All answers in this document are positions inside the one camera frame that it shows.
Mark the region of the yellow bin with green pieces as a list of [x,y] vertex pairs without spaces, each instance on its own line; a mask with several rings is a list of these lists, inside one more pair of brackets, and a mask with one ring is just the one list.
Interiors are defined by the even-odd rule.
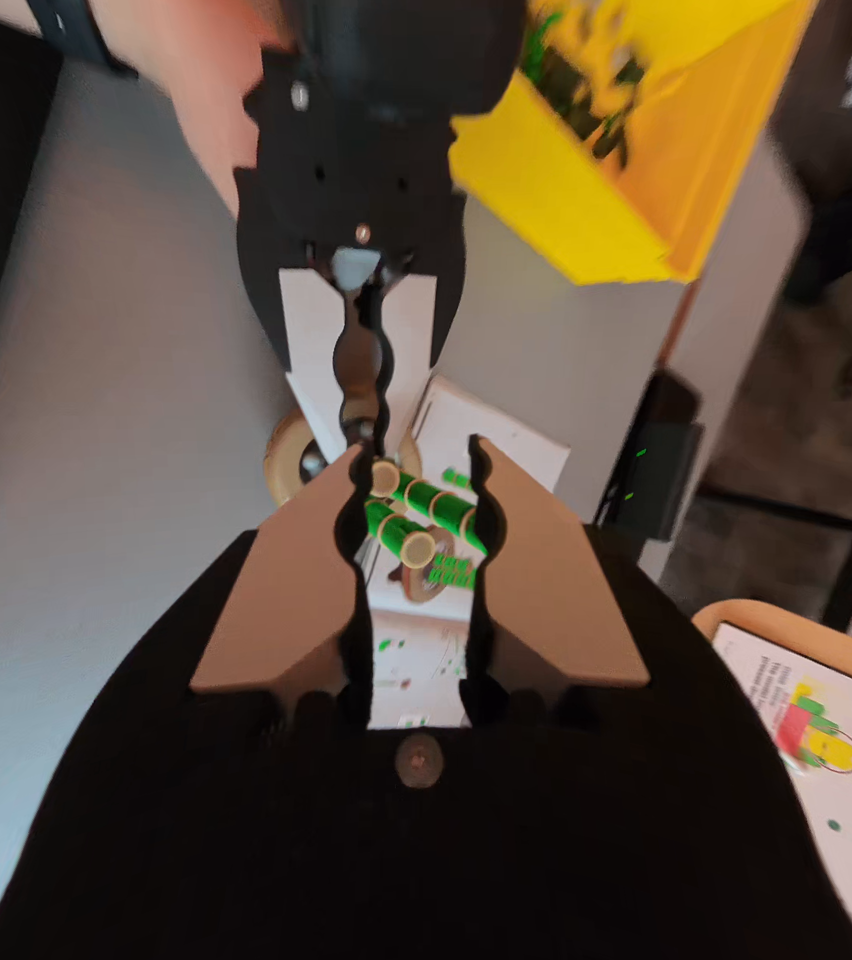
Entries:
[[457,183],[576,285],[696,280],[815,2],[529,2]]

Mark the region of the green bamboo brick model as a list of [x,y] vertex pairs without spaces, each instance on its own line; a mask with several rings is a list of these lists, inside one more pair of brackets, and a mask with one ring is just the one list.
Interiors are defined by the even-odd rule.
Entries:
[[[295,498],[326,467],[306,416],[294,411],[283,417],[264,450],[264,483],[274,505]],[[436,581],[441,565],[452,568],[455,547],[489,554],[476,528],[477,506],[456,486],[463,480],[471,492],[469,477],[452,471],[441,486],[424,478],[411,435],[401,440],[396,459],[376,459],[371,470],[364,502],[367,537],[396,559],[401,573],[422,572]]]

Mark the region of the black box with green lights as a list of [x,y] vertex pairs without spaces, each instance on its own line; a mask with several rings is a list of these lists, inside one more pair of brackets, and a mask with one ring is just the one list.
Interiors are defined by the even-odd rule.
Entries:
[[701,403],[671,370],[652,374],[600,498],[596,526],[635,541],[672,540],[705,433]]

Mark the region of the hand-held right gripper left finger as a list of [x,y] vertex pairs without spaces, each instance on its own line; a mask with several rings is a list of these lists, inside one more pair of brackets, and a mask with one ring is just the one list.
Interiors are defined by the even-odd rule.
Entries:
[[372,450],[355,444],[264,520],[194,669],[196,694],[265,691],[285,714],[323,693],[372,696],[372,624],[357,556]]

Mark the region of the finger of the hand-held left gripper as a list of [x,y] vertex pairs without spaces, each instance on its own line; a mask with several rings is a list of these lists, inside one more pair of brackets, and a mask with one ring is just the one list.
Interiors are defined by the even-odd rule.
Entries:
[[358,291],[343,292],[313,269],[281,269],[279,283],[288,342],[288,385],[321,454],[332,463],[348,448],[345,405],[364,397]]
[[377,437],[383,452],[398,450],[432,375],[436,292],[434,276],[411,273],[394,283],[382,299],[376,390]]

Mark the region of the black wristband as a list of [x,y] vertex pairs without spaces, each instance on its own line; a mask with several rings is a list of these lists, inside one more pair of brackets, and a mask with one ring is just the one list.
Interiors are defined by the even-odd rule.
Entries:
[[138,79],[138,72],[109,50],[88,1],[26,1],[26,5],[42,39],[64,57]]

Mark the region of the open instruction booklet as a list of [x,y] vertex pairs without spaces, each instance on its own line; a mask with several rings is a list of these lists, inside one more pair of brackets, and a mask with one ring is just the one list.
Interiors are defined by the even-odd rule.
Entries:
[[[418,449],[422,476],[438,486],[444,475],[471,476],[469,439],[492,442],[552,492],[569,448],[442,377],[427,387],[408,435]],[[477,503],[466,482],[456,486]],[[425,573],[401,573],[399,562],[368,539],[361,569],[373,629],[373,694],[369,727],[408,731],[458,728],[468,723],[460,698],[467,678],[468,628],[475,572],[481,557],[456,546],[453,564]]]

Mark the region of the person's left hand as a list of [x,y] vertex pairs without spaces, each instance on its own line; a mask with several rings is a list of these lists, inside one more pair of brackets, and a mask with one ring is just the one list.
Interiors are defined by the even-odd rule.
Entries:
[[262,51],[295,42],[279,1],[95,1],[110,52],[172,102],[183,137],[230,214],[236,169],[256,162],[259,128],[246,96],[263,79]]

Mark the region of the grey desk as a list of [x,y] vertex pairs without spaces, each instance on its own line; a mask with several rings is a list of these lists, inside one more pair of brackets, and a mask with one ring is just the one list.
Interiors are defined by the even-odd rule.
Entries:
[[[798,189],[762,134],[671,357],[700,464],[802,243]],[[574,286],[474,198],[465,232],[437,370],[569,447],[555,493],[590,521],[684,288]],[[291,404],[169,102],[66,67],[0,290],[0,896],[112,671],[273,510]]]

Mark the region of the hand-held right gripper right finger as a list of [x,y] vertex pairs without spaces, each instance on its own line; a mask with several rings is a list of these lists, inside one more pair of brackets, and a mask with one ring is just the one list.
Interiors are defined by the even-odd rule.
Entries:
[[651,673],[573,510],[491,439],[468,445],[478,497],[466,678],[468,714],[504,714],[531,692],[547,710],[572,690],[643,690]]

